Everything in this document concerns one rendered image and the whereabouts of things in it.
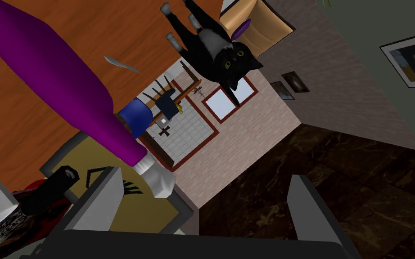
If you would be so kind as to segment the window with red frame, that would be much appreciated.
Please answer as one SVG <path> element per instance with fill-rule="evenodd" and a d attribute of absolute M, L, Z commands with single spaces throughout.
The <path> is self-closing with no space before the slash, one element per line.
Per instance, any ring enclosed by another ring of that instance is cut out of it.
<path fill-rule="evenodd" d="M 251 81 L 247 77 L 243 77 L 239 80 L 237 90 L 233 91 L 234 96 L 239 100 L 239 106 L 233 103 L 221 86 L 205 97 L 202 104 L 222 124 L 257 93 L 258 90 L 252 85 Z"/>

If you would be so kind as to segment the purple bottle with white cap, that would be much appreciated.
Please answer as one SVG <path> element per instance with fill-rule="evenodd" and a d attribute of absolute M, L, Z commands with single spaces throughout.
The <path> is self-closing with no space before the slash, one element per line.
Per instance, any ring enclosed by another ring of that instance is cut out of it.
<path fill-rule="evenodd" d="M 0 57 L 71 126 L 141 175 L 155 198 L 167 198 L 175 175 L 133 138 L 113 112 L 100 79 L 47 23 L 0 0 Z"/>

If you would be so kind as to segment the yellow book with grey border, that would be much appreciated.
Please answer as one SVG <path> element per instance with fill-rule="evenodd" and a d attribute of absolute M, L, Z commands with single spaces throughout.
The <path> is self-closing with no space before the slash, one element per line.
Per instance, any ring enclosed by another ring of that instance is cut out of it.
<path fill-rule="evenodd" d="M 182 229 L 194 215 L 193 209 L 180 196 L 177 188 L 166 199 L 154 198 L 146 182 L 133 168 L 82 131 L 62 145 L 40 168 L 40 172 L 50 177 L 63 165 L 75 169 L 80 178 L 67 194 L 72 202 L 76 202 L 85 193 L 87 171 L 94 168 L 119 167 L 123 180 L 131 182 L 133 187 L 141 191 L 136 194 L 132 189 L 131 194 L 123 197 L 110 227 L 112 232 L 173 234 Z"/>

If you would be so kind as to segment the silver knife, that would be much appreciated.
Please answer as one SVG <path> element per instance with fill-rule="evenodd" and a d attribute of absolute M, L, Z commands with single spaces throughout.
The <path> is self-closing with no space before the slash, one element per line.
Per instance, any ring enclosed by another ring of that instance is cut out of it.
<path fill-rule="evenodd" d="M 104 56 L 104 58 L 105 58 L 106 61 L 108 61 L 110 64 L 112 64 L 114 66 L 122 67 L 122 68 L 125 68 L 125 69 L 128 69 L 128 70 L 134 71 L 136 73 L 140 73 L 137 69 L 135 69 L 134 67 L 129 66 L 128 64 L 121 63 L 121 62 L 117 61 L 116 59 L 113 59 L 113 58 L 108 57 L 108 56 Z"/>

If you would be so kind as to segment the red round object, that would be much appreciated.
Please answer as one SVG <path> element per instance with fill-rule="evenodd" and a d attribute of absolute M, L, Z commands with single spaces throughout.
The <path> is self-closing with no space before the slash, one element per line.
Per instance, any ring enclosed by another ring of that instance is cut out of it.
<path fill-rule="evenodd" d="M 62 195 L 41 213 L 29 217 L 21 227 L 15 230 L 7 241 L 18 250 L 46 238 L 66 214 L 70 206 L 71 202 Z"/>

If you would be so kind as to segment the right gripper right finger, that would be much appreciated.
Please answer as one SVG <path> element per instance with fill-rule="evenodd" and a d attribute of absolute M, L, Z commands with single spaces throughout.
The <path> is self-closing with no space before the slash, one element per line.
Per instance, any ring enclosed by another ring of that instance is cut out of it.
<path fill-rule="evenodd" d="M 343 240 L 339 223 L 305 175 L 292 175 L 287 204 L 299 240 Z"/>

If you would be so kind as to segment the small dark framed picture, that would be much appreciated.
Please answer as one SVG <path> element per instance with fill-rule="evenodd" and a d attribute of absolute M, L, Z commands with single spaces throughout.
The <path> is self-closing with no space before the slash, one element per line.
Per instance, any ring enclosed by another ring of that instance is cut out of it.
<path fill-rule="evenodd" d="M 283 82 L 277 81 L 277 82 L 271 82 L 270 86 L 275 90 L 275 92 L 280 96 L 280 98 L 285 100 L 295 100 L 295 98 L 292 96 L 292 94 L 286 89 Z"/>
<path fill-rule="evenodd" d="M 295 93 L 308 93 L 310 90 L 295 71 L 281 75 Z"/>

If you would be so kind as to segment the brown wooden table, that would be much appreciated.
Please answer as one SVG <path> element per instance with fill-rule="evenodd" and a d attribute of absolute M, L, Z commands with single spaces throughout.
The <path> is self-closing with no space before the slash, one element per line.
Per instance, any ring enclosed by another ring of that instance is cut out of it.
<path fill-rule="evenodd" d="M 186 25 L 182 0 L 5 0 L 49 24 L 108 88 L 114 110 L 126 106 L 179 55 L 165 36 L 164 2 Z M 114 66 L 104 56 L 137 69 Z M 40 167 L 77 129 L 43 102 L 0 58 L 0 181 L 18 191 L 41 179 Z"/>

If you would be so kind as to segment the purple cushion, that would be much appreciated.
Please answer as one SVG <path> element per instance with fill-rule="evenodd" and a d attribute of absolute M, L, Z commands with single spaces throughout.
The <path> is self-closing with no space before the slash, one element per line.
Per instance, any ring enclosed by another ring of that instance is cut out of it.
<path fill-rule="evenodd" d="M 247 30 L 250 23 L 251 23 L 251 19 L 247 19 L 241 25 L 239 25 L 237 29 L 235 29 L 235 31 L 232 33 L 231 40 L 236 41 Z"/>

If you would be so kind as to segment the black cylinder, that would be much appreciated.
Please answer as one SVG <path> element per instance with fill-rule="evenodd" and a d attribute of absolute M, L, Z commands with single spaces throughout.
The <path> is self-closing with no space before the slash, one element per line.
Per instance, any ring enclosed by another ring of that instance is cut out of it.
<path fill-rule="evenodd" d="M 59 167 L 45 182 L 20 201 L 23 215 L 33 216 L 47 209 L 79 180 L 78 172 L 68 165 Z"/>

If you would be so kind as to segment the blue mug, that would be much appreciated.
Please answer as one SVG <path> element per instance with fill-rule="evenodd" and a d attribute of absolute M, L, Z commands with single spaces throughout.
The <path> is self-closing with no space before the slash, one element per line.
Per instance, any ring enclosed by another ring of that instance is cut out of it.
<path fill-rule="evenodd" d="M 149 128 L 153 119 L 151 109 L 138 98 L 134 98 L 115 116 L 133 138 L 142 135 Z"/>

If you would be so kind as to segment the black and white cat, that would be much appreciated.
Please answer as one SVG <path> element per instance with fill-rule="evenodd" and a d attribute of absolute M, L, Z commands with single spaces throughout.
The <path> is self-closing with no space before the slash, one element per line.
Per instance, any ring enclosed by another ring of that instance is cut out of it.
<path fill-rule="evenodd" d="M 177 41 L 173 33 L 168 33 L 166 39 L 197 73 L 211 82 L 220 84 L 232 103 L 240 106 L 239 100 L 234 95 L 239 80 L 249 71 L 262 68 L 262 63 L 247 45 L 232 40 L 224 27 L 194 0 L 183 0 L 183 2 L 190 11 L 189 21 L 196 33 L 193 34 L 171 11 L 169 3 L 165 2 L 160 11 L 183 44 Z"/>

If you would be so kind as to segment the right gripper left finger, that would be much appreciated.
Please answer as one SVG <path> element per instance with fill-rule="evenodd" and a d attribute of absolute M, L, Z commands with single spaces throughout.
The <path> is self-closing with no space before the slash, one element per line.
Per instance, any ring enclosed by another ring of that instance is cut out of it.
<path fill-rule="evenodd" d="M 63 230 L 107 232 L 124 196 L 122 170 L 102 172 L 63 218 Z"/>

